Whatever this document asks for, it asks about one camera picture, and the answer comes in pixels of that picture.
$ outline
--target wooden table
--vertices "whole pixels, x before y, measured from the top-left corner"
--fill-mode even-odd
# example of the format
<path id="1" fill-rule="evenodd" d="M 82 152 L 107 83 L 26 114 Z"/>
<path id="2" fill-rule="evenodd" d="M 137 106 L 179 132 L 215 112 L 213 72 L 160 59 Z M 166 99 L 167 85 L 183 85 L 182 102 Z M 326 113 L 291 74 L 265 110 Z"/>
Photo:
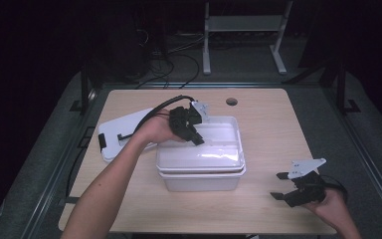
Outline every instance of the wooden table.
<path id="1" fill-rule="evenodd" d="M 270 192 L 293 191 L 293 183 L 276 173 L 291 161 L 312 158 L 286 91 L 280 89 L 142 90 L 109 94 L 97 125 L 185 95 L 209 104 L 210 116 L 238 121 L 247 172 L 233 191 L 169 192 L 157 172 L 156 147 L 145 151 L 133 172 L 118 216 L 116 232 L 334 234 L 335 230 L 301 207 L 290 208 Z M 238 100 L 228 106 L 226 99 Z M 183 100 L 168 107 L 188 108 Z M 80 197 L 106 167 L 97 132 L 86 152 L 71 191 Z M 64 230 L 74 204 L 67 203 L 59 227 Z"/>

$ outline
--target forearm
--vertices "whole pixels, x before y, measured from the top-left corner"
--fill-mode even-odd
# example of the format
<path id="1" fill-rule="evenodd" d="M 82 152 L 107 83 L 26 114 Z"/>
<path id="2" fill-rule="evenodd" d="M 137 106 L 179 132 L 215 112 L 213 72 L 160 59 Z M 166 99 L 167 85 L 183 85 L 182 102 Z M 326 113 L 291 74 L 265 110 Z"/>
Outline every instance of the forearm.
<path id="1" fill-rule="evenodd" d="M 148 141 L 134 136 L 93 181 L 74 208 L 65 229 L 67 238 L 103 238 L 116 218 L 129 179 Z"/>
<path id="2" fill-rule="evenodd" d="M 339 223 L 334 226 L 337 234 L 342 239 L 361 239 L 358 228 L 350 217 L 349 213 L 340 218 Z"/>

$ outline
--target white rack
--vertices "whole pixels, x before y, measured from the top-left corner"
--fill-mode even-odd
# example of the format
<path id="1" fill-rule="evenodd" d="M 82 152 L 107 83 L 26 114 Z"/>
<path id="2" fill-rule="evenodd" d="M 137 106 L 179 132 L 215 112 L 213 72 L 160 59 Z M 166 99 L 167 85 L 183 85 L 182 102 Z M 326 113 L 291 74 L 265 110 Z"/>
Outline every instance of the white rack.
<path id="1" fill-rule="evenodd" d="M 279 54 L 282 38 L 287 27 L 287 18 L 293 1 L 286 2 L 282 15 L 270 16 L 210 16 L 209 2 L 206 3 L 204 22 L 203 73 L 210 75 L 209 34 L 211 32 L 278 32 L 278 37 L 270 49 L 281 75 L 287 73 L 284 62 Z"/>

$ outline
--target person's right hand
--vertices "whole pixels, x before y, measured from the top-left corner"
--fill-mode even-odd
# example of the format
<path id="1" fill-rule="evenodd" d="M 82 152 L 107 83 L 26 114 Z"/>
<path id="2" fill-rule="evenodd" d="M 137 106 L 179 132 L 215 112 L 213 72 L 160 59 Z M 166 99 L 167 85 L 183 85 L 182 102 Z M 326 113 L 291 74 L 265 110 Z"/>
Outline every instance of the person's right hand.
<path id="1" fill-rule="evenodd" d="M 169 111 L 166 109 L 161 110 L 156 116 L 146 121 L 134 136 L 140 136 L 148 143 L 161 143 L 167 140 L 184 141 L 170 129 Z"/>
<path id="2" fill-rule="evenodd" d="M 336 229 L 342 238 L 361 238 L 343 200 L 342 193 L 337 189 L 326 188 L 325 194 L 323 201 L 310 202 L 302 206 Z"/>

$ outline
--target floor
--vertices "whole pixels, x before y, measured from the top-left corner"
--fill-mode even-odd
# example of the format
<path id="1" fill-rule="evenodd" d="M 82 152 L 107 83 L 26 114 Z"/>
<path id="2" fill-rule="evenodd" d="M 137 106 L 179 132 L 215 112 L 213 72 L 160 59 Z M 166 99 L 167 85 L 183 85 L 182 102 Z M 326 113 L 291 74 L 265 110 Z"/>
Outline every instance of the floor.
<path id="1" fill-rule="evenodd" d="M 284 39 L 281 55 L 287 68 L 285 76 L 278 74 L 270 54 L 272 38 L 264 38 L 257 44 L 237 40 L 214 44 L 210 51 L 210 76 L 202 74 L 199 46 L 170 55 L 169 61 L 174 68 L 163 78 L 161 76 L 169 72 L 172 65 L 158 60 L 155 52 L 149 72 L 138 79 L 137 84 L 107 84 L 93 91 L 90 107 L 83 116 L 75 105 L 81 101 L 81 79 L 80 74 L 76 75 L 60 98 L 1 207 L 0 238 L 61 236 L 58 220 L 67 191 L 74 182 L 88 140 L 111 90 L 134 89 L 146 81 L 147 84 L 140 86 L 142 89 L 173 89 L 194 77 L 195 80 L 185 87 L 284 88 L 312 155 L 328 159 L 320 173 L 338 178 L 349 190 L 348 207 L 363 238 L 382 238 L 382 116 L 365 95 L 361 84 L 350 74 L 346 75 L 346 99 L 354 100 L 360 112 L 347 116 L 335 107 L 335 86 L 324 89 L 318 85 L 321 71 L 299 84 L 283 85 L 282 81 L 305 70 L 297 67 L 305 40 L 304 37 Z M 119 233 L 109 234 L 107 238 L 132 236 L 131 233 Z M 261 235 L 260 238 L 313 239 L 317 236 Z"/>

